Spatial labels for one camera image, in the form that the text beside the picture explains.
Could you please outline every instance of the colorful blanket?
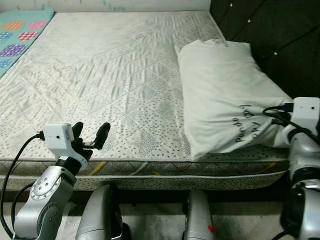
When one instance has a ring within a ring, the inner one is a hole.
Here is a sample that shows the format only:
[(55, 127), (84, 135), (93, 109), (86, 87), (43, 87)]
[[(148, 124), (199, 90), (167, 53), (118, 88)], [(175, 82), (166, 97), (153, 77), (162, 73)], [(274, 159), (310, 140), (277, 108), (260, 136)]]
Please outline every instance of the colorful blanket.
[(53, 15), (53, 9), (0, 14), (0, 77), (31, 46)]

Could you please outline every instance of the white pillow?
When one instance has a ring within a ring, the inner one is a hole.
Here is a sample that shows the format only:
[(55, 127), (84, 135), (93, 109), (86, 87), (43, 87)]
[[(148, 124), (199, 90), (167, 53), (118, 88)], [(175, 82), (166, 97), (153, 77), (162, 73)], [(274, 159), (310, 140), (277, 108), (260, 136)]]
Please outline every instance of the white pillow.
[(193, 160), (256, 144), (286, 146), (282, 127), (271, 125), (262, 111), (292, 99), (261, 72), (248, 43), (196, 40), (181, 50), (178, 61)]

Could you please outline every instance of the black cable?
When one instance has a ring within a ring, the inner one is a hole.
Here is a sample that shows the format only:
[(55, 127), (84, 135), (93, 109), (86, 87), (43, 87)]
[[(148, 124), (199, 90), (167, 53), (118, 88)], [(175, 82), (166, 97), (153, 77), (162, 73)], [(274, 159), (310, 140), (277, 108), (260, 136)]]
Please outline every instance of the black cable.
[(288, 233), (286, 233), (285, 231), (280, 232), (278, 235), (274, 236), (272, 240), (279, 240), (280, 238), (283, 238), (285, 235), (288, 235)]
[(270, 111), (270, 110), (283, 110), (283, 107), (284, 106), (271, 106), (271, 107), (267, 107), (266, 109), (264, 109), (262, 111), (262, 113), (268, 117), (271, 117), (271, 118), (274, 118), (274, 119), (278, 119), (278, 120), (281, 120), (287, 124), (290, 124), (292, 126), (294, 126), (295, 128), (299, 129), (301, 131), (301, 133), (304, 133), (306, 134), (309, 138), (311, 138), (315, 143), (317, 143), (318, 145), (320, 145), (320, 139), (313, 135), (312, 132), (307, 129), (307, 128), (304, 128), (304, 127), (301, 127), (299, 126), (298, 124), (294, 123), (293, 121), (290, 121), (288, 119), (285, 119), (275, 113), (268, 113), (267, 111)]
[(29, 185), (25, 186), (24, 188), (22, 188), (15, 196), (13, 202), (12, 202), (12, 205), (11, 205), (11, 224), (12, 226), (15, 225), (15, 217), (16, 217), (16, 205), (17, 205), (17, 202), (18, 202), (18, 199), (20, 197), (20, 195), (25, 191), (27, 190), (28, 188), (31, 188), (32, 186), (34, 185), (34, 182), (33, 183), (30, 183)]
[(7, 184), (8, 184), (8, 180), (9, 180), (9, 176), (15, 166), (15, 164), (17, 163), (20, 155), (22, 154), (22, 152), (24, 151), (24, 149), (26, 148), (26, 146), (33, 140), (33, 139), (37, 139), (40, 138), (40, 134), (36, 134), (32, 137), (30, 137), (21, 147), (20, 151), (18, 152), (18, 154), (15, 156), (9, 170), (8, 173), (6, 174), (4, 181), (3, 181), (3, 185), (2, 185), (2, 191), (1, 191), (1, 196), (0, 196), (0, 221), (1, 224), (5, 230), (5, 232), (8, 234), (8, 236), (12, 239), (14, 237), (14, 234), (11, 232), (10, 228), (8, 227), (5, 217), (4, 217), (4, 200), (5, 200), (5, 192), (6, 192), (6, 188), (7, 188)]

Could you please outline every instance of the quilted mattress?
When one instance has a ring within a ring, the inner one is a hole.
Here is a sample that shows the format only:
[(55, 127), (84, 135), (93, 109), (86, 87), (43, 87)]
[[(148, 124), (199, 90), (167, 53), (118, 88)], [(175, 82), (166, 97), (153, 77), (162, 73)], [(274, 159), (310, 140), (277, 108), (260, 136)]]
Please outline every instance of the quilted mattress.
[[(106, 182), (123, 189), (251, 189), (273, 183), (288, 168), (284, 149), (255, 146), (191, 162), (176, 50), (214, 38), (223, 36), (205, 11), (56, 13), (0, 79), (0, 174), (46, 123), (81, 121), (85, 141), (104, 122), (111, 130), (80, 172), (77, 190)], [(34, 140), (8, 188), (21, 188), (54, 161), (45, 144)], [(100, 162), (104, 166), (88, 177)]]

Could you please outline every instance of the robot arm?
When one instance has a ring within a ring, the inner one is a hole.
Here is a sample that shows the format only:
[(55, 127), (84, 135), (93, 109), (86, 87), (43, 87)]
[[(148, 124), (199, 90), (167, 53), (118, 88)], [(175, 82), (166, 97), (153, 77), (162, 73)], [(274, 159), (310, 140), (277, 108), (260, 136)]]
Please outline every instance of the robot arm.
[(299, 128), (288, 125), (282, 134), (290, 145), (291, 190), (280, 222), (297, 240), (320, 240), (320, 99), (295, 98), (290, 122)]
[(76, 174), (87, 167), (92, 150), (102, 149), (110, 130), (103, 124), (93, 142), (79, 138), (83, 124), (49, 124), (43, 135), (57, 162), (51, 165), (33, 184), (28, 201), (18, 212), (14, 231), (15, 240), (54, 240), (62, 220), (62, 213), (77, 181)]

